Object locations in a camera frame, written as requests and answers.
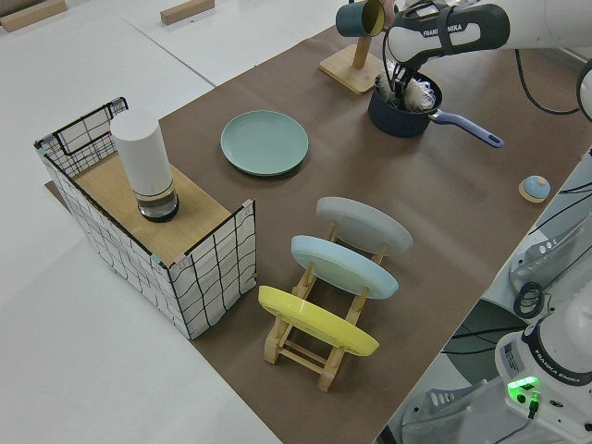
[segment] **franka emika robot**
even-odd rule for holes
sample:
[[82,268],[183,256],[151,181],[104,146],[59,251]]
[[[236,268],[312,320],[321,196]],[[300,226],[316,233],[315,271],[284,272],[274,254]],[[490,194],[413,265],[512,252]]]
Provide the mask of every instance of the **franka emika robot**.
[[[592,45],[592,0],[420,1],[396,15],[386,44],[396,62],[394,80],[404,91],[432,58]],[[592,121],[592,60],[584,66],[575,94]],[[566,298],[524,332],[504,336],[495,361],[505,408],[564,442],[592,443],[592,290]]]

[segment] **cooking pot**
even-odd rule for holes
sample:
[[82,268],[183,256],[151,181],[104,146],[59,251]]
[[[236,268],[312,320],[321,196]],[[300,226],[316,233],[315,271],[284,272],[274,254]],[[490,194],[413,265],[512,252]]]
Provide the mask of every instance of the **cooking pot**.
[[494,148],[501,148],[505,144],[501,138],[477,125],[472,120],[439,109],[442,103],[442,91],[438,85],[419,72],[413,77],[418,81],[429,82],[430,88],[436,97],[434,107],[428,111],[410,112],[388,104],[377,87],[379,77],[376,77],[375,88],[368,106],[368,114],[372,122],[380,130],[397,137],[412,137],[423,133],[429,122],[434,122],[439,125],[455,125]]

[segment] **teal plate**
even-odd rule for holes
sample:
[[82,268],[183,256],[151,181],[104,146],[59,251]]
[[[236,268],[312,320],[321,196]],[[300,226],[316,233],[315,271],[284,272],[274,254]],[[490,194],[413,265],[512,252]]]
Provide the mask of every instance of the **teal plate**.
[[399,289],[399,282],[370,259],[328,240],[312,236],[294,236],[292,257],[303,268],[335,287],[351,294],[368,289],[368,299],[387,299]]
[[292,117],[275,111],[251,111],[230,120],[220,144],[239,170],[275,176],[301,163],[308,151],[308,136]]

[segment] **wooden mug holder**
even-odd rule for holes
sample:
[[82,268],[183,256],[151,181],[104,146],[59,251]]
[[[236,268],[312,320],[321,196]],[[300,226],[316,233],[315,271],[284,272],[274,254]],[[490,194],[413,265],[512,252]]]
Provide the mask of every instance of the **wooden mug holder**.
[[365,94],[374,88],[382,61],[368,54],[372,37],[360,37],[320,63],[319,68],[356,94]]

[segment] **white box with black grid lines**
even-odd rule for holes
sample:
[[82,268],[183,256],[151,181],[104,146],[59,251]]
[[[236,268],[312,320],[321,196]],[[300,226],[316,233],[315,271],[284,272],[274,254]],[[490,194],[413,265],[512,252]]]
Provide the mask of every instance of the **white box with black grid lines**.
[[35,148],[93,248],[185,338],[195,339],[256,284],[254,201],[165,265],[74,180],[117,151],[109,122],[126,109],[125,99],[117,98],[40,139]]

